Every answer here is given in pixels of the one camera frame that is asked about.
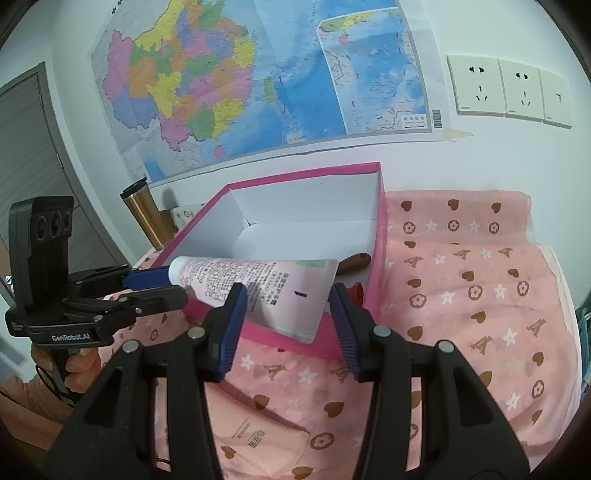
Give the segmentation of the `left hand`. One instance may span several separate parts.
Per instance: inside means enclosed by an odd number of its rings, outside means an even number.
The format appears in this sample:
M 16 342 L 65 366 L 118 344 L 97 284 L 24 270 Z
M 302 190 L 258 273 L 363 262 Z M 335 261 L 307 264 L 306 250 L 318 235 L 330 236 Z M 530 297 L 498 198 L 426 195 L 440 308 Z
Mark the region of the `left hand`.
M 51 354 L 35 345 L 31 346 L 31 356 L 37 366 L 46 372 L 55 368 Z M 66 361 L 67 372 L 64 384 L 72 390 L 84 390 L 98 376 L 101 361 L 97 348 L 82 348 L 78 353 L 69 355 Z

